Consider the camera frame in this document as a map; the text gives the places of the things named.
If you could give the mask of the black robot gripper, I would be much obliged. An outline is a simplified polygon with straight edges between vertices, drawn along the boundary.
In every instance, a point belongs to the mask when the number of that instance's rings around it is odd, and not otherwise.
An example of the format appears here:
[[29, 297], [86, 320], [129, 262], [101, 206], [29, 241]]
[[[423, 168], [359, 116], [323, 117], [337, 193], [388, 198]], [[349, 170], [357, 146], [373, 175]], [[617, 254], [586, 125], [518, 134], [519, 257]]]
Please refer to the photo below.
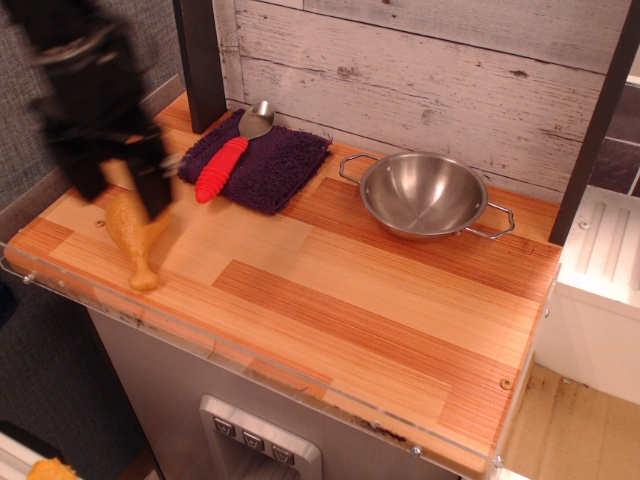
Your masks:
[[140, 102], [141, 70], [124, 19], [93, 1], [12, 1], [9, 14], [27, 36], [31, 63], [51, 93], [35, 103], [55, 160], [91, 202], [107, 188], [101, 162], [127, 162], [150, 220], [172, 202], [159, 127]]

